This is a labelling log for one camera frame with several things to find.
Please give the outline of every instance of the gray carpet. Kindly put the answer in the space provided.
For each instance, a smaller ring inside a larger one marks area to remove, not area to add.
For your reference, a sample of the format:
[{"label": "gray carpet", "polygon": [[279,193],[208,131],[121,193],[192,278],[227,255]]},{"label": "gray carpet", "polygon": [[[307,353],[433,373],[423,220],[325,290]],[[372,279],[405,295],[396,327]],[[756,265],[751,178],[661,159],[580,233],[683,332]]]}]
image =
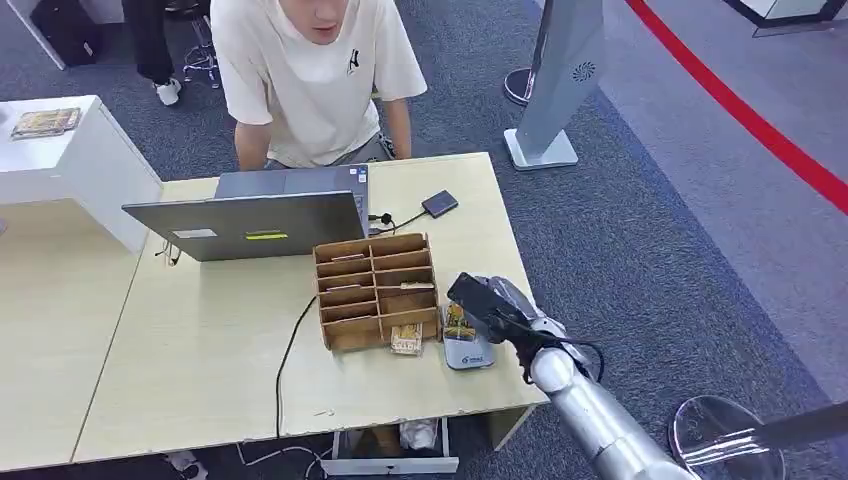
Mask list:
[{"label": "gray carpet", "polygon": [[[600,91],[567,129],[579,165],[522,174],[512,169],[501,133],[517,123],[520,110],[504,100],[500,82],[528,60],[537,8],[515,0],[404,0],[399,6],[430,85],[412,102],[416,155],[492,154],[540,305],[572,334],[599,339],[609,362],[605,384],[658,442],[665,443],[666,421],[676,406],[697,394],[728,396],[766,418],[826,404]],[[173,48],[181,51],[187,37],[173,33]],[[235,168],[232,122],[220,92],[192,85],[181,105],[167,110],[133,74],[125,45],[116,46],[106,65],[61,73],[36,53],[34,43],[20,38],[28,37],[0,6],[0,98],[96,93],[164,179]],[[191,144],[177,143],[183,138]],[[548,407],[537,410],[499,454],[487,446],[479,418],[456,419],[451,426],[454,453],[462,459],[456,478],[592,478]],[[320,448],[327,441],[282,443]],[[251,446],[251,456],[277,446],[271,443]],[[835,448],[822,443],[789,452],[790,478],[846,478]],[[197,454],[213,479],[296,478],[309,463],[289,455],[245,468],[233,447]],[[172,477],[152,456],[17,472],[0,480]]]},{"label": "gray carpet", "polygon": [[[722,0],[651,0],[727,85],[848,178],[848,26],[751,38]],[[621,0],[605,0],[604,93],[833,401],[848,400],[848,216],[742,128]]]}]

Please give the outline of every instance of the round base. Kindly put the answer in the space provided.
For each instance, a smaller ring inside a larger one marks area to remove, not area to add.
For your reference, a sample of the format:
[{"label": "round base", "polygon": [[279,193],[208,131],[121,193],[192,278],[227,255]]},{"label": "round base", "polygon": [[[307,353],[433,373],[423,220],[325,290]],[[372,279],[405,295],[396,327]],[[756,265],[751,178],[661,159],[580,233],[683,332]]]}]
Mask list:
[{"label": "round base", "polygon": [[668,428],[668,441],[675,459],[702,480],[784,480],[786,469],[783,453],[740,455],[709,465],[689,465],[682,452],[729,433],[745,430],[763,422],[741,405],[712,395],[690,398],[677,409]]},{"label": "round base", "polygon": [[527,95],[527,83],[530,81],[530,69],[519,68],[509,72],[504,79],[504,94],[511,102],[526,107],[530,102]]}]

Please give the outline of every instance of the man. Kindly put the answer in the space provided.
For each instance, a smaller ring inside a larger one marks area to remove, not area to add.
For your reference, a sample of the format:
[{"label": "man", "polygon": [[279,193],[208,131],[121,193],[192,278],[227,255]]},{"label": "man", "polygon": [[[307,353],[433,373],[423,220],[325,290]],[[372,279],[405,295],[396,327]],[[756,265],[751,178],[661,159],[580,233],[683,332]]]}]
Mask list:
[{"label": "man", "polygon": [[180,99],[180,82],[172,78],[174,64],[165,40],[168,0],[122,0],[130,29],[138,73],[153,82],[159,100],[171,106]]},{"label": "man", "polygon": [[379,152],[374,86],[395,156],[412,155],[405,99],[427,85],[393,0],[213,0],[211,17],[242,170]]}]

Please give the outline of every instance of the red floor stripe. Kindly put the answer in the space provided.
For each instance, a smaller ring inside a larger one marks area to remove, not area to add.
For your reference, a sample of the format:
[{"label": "red floor stripe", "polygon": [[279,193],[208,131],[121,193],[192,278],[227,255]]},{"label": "red floor stripe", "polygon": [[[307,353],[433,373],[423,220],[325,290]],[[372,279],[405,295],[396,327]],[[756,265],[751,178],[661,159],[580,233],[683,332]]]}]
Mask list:
[{"label": "red floor stripe", "polygon": [[644,0],[626,1],[671,55],[736,121],[751,132],[784,165],[836,205],[842,213],[848,215],[848,185],[845,182],[807,155],[733,93],[730,87],[725,85],[677,38],[674,32],[645,4]]}]

